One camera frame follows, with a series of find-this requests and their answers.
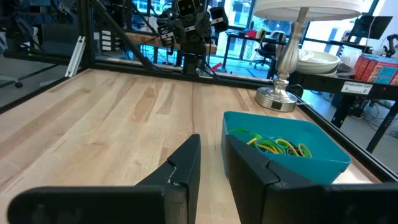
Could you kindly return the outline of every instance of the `chair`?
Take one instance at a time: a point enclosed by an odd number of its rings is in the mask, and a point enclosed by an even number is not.
[[[282,31],[273,31],[270,35],[270,38],[276,39],[278,41],[286,41],[286,34],[285,32]],[[260,49],[256,49],[255,51],[263,57],[261,60],[254,60],[254,68],[257,68],[258,64],[261,64],[261,66],[264,66],[264,64],[267,64],[270,66],[275,66],[276,59],[278,58],[280,52],[284,48],[283,45],[279,44],[271,44],[271,43],[265,43],[264,45],[260,43]]]

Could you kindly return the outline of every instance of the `plastic bin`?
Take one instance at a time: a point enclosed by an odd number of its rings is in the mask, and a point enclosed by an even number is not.
[[[305,144],[311,150],[313,158],[272,153],[267,153],[267,156],[318,184],[331,184],[351,162],[349,155],[313,123],[227,111],[224,113],[221,137],[221,152],[227,176],[224,141],[225,136],[234,129],[246,129],[269,138],[282,138],[296,146],[300,143]],[[252,139],[248,133],[233,133],[233,135],[244,142]]]

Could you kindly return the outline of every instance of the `label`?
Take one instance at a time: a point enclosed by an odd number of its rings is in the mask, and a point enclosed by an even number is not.
[[[356,83],[356,82],[344,82],[342,93],[356,93],[362,95],[368,95],[371,91],[373,85],[366,83]]]

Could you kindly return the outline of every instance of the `lamp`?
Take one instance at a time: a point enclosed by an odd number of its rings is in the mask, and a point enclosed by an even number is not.
[[[254,15],[266,19],[294,21],[289,42],[277,59],[278,78],[274,87],[257,89],[255,100],[261,106],[281,111],[293,111],[297,98],[286,92],[287,78],[294,72],[299,59],[299,43],[305,21],[341,20],[361,14],[362,0],[257,0]]]

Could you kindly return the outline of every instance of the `white lamp shade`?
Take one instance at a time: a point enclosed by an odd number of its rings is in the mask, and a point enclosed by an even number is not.
[[[361,15],[362,0],[257,0],[254,15],[265,19],[296,21],[308,7],[306,21],[330,21]]]

